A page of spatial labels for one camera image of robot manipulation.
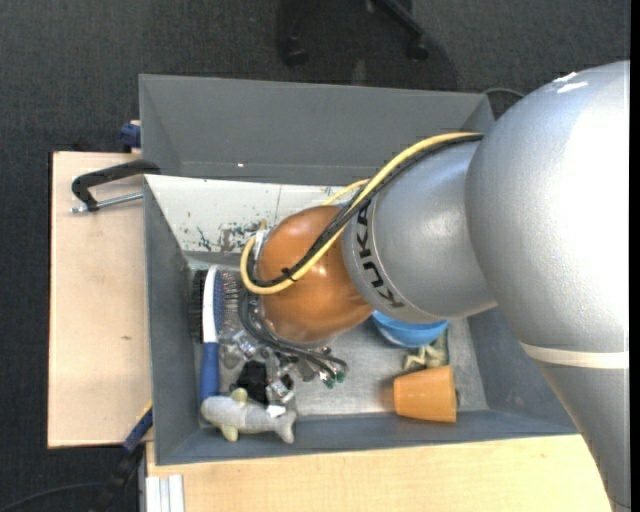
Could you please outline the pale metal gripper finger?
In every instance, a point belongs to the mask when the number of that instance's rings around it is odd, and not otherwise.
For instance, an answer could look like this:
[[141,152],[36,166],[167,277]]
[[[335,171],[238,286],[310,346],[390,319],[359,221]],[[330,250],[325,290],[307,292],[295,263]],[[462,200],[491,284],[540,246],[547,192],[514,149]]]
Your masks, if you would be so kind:
[[251,343],[245,336],[228,339],[220,346],[220,388],[233,386],[244,367],[251,359]]
[[279,417],[296,410],[294,382],[289,375],[273,380],[266,386],[267,412],[271,417]]

